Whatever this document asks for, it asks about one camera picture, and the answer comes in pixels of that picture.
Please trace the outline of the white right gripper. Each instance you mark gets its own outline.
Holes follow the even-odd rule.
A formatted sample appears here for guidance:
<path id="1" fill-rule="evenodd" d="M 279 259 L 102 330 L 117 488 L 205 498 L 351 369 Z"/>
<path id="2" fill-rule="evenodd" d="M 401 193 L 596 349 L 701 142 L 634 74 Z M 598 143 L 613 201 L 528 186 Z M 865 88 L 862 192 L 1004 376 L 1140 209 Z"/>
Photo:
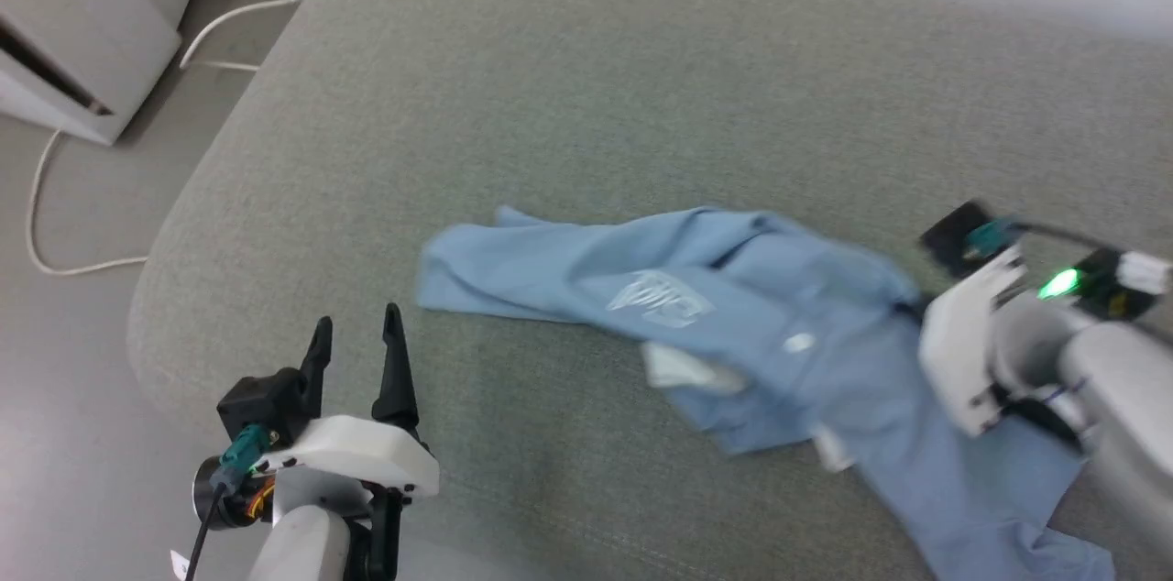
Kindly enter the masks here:
<path id="1" fill-rule="evenodd" d="M 921 369 L 945 414 L 965 435 L 982 435 L 1001 420 L 988 369 L 994 304 L 1025 273 L 1021 246 L 1008 246 L 925 308 Z"/>

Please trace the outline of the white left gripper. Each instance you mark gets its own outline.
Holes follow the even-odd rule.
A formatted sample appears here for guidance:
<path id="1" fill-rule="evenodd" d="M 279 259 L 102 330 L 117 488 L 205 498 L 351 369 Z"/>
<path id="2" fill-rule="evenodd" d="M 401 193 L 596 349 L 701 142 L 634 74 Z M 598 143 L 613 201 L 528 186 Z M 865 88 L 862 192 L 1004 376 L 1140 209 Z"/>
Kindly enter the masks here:
<path id="1" fill-rule="evenodd" d="M 262 457 L 271 469 L 282 469 L 292 460 L 296 466 L 351 477 L 382 488 L 413 486 L 414 496 L 430 498 L 440 492 L 440 466 L 423 448 L 416 394 L 411 373 L 411 354 L 402 315 L 395 302 L 385 309 L 382 340 L 386 347 L 377 400 L 369 418 L 323 414 L 323 385 L 334 347 L 334 322 L 324 315 L 301 360 L 301 413 L 310 420 L 301 435 L 282 450 Z"/>

